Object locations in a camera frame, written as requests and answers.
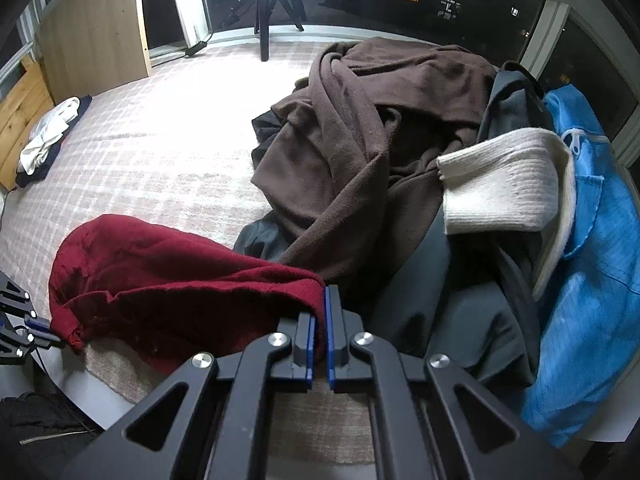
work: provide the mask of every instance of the black gripper frame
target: black gripper frame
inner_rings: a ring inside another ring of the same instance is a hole
[[[447,356],[409,356],[366,333],[334,285],[325,307],[330,387],[367,394],[379,480],[583,478]]]
[[[281,319],[276,333],[243,352],[194,355],[89,444],[61,478],[264,478],[273,394],[310,388],[315,323],[299,314],[297,321]]]
[[[24,321],[26,330],[16,332],[7,314]],[[64,346],[49,330],[49,321],[39,318],[29,293],[0,271],[0,365],[22,365],[38,348]]]

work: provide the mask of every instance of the white plaid bedsheet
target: white plaid bedsheet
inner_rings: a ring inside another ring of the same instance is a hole
[[[269,206],[250,183],[256,145],[251,119],[308,75],[321,43],[211,47],[153,70],[147,79],[96,96],[66,139],[46,180],[15,190],[0,230],[0,269],[31,292],[50,317],[47,283],[58,247],[103,213],[135,216],[232,247],[240,229]],[[86,368],[137,402],[161,378],[121,342],[100,340]],[[373,462],[369,416],[333,396],[316,374],[306,396],[276,398],[270,453],[297,460]]]

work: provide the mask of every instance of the dark gray cloth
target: dark gray cloth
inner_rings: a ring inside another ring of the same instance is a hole
[[[255,137],[259,143],[258,147],[254,148],[251,152],[251,160],[255,170],[267,152],[267,149],[271,146],[273,139],[276,138],[276,135],[282,129],[282,123],[278,116],[273,113],[272,110],[269,110],[252,120],[251,126],[254,127]]]
[[[292,243],[291,234],[278,224],[276,215],[270,211],[242,228],[233,250],[238,254],[276,262]]]
[[[251,160],[255,170],[271,146],[273,139],[282,129],[282,124],[272,110],[256,117],[251,121],[251,124],[254,127],[255,138],[258,140],[258,147],[251,152]],[[293,243],[293,240],[295,237],[278,223],[277,216],[273,211],[270,211],[263,218],[242,228],[233,250],[238,254],[276,262]]]
[[[540,83],[515,61],[498,70],[478,130],[478,142],[493,139],[519,128],[536,126],[554,130],[554,120],[542,102]]]
[[[552,127],[543,91],[515,62],[498,72],[479,142],[526,126]],[[484,384],[533,384],[540,325],[531,293],[539,233],[447,237],[438,211],[415,252],[373,301],[348,304],[366,329],[422,357],[444,353]]]

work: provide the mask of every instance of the black cable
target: black cable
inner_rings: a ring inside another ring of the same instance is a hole
[[[186,54],[182,54],[181,56],[178,57],[172,57],[171,59],[167,59],[166,61],[160,62],[160,63],[156,63],[155,65],[153,65],[153,68],[155,68],[156,66],[160,66],[160,65],[164,65],[165,63],[169,63],[170,61],[175,61],[177,59],[182,59],[183,57],[187,57]]]

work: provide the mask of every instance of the tripod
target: tripod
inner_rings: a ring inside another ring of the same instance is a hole
[[[306,20],[302,0],[256,0],[254,34],[260,34],[260,60],[269,59],[269,19],[277,3],[280,3],[300,32],[304,32],[302,20]]]

